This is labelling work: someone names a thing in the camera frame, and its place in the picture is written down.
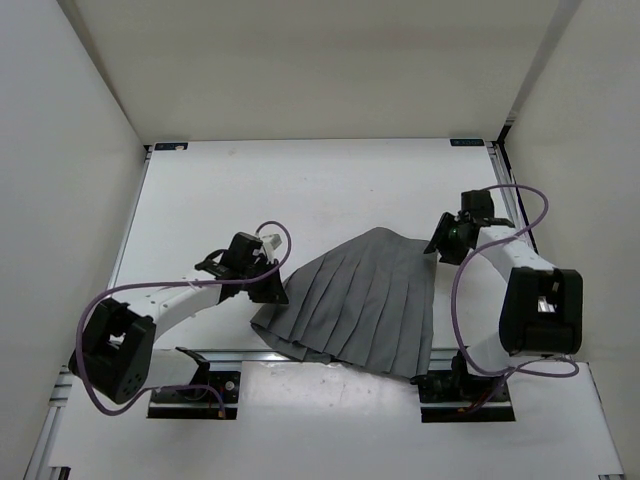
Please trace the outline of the grey pleated skirt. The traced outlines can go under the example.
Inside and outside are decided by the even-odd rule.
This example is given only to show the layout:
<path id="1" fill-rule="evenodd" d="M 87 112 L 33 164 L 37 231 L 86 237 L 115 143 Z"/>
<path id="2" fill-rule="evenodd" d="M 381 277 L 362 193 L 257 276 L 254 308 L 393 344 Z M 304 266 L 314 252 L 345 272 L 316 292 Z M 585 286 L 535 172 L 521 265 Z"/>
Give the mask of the grey pleated skirt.
<path id="1" fill-rule="evenodd" d="M 376 227 L 298 268 L 284 306 L 252 318 L 277 353 L 410 379 L 429 369 L 437 259 L 425 240 Z"/>

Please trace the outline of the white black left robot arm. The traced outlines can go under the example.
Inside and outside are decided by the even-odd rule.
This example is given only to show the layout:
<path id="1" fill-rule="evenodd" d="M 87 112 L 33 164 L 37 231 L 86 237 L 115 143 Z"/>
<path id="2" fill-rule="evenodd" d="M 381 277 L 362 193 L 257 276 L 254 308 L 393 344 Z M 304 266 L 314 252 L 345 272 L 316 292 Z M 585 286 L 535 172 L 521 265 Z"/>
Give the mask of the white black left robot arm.
<path id="1" fill-rule="evenodd" d="M 188 400 L 220 391 L 211 386 L 209 363 L 185 347 L 158 349 L 156 341 L 181 322 L 244 292 L 251 302 L 286 305 L 279 246 L 290 233 L 239 232 L 230 245 L 208 254 L 178 281 L 121 285 L 94 298 L 76 330 L 69 370 L 84 384 L 94 405 L 118 415 L 149 390 L 180 392 Z M 143 291 L 124 302 L 116 294 Z"/>

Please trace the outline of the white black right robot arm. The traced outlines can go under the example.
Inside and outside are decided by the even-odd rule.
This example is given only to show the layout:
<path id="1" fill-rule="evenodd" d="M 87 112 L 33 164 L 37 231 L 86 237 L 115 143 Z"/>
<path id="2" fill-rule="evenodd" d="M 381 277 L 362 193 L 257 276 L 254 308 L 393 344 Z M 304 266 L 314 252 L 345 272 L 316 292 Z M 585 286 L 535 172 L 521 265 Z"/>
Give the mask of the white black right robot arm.
<path id="1" fill-rule="evenodd" d="M 492 187 L 462 193 L 458 213 L 444 213 L 425 251 L 454 265 L 450 314 L 463 366 L 449 375 L 449 387 L 470 400 L 485 377 L 506 381 L 514 374 L 566 379 L 579 372 L 573 360 L 582 344 L 583 278 L 541 257 L 526 241 L 528 227 L 517 229 L 495 213 Z M 458 294 L 465 269 L 484 257 L 506 283 L 497 330 L 471 346 L 458 318 Z"/>

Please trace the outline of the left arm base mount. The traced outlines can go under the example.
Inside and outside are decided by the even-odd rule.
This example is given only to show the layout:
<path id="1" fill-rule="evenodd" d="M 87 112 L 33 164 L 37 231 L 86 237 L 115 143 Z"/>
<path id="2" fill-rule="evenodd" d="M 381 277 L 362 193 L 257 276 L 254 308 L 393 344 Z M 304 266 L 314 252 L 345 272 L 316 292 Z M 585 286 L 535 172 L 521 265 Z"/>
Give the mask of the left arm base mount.
<path id="1" fill-rule="evenodd" d="M 200 353 L 178 347 L 153 352 L 144 387 L 153 406 L 217 406 L 219 399 L 235 405 L 240 381 L 238 369 L 215 370 Z"/>

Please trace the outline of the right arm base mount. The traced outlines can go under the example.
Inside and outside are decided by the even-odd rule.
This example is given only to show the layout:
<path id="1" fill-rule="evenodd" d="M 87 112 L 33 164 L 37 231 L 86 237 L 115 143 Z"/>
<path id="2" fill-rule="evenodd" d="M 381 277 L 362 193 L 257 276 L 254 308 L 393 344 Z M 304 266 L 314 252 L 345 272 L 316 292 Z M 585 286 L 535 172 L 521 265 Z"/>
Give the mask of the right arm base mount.
<path id="1" fill-rule="evenodd" d="M 506 381 L 501 377 L 487 377 L 472 373 L 464 356 L 457 352 L 448 369 L 429 370 L 409 380 L 418 388 L 420 402 L 429 406 L 458 403 L 458 409 L 482 408 L 491 402 L 511 400 Z"/>

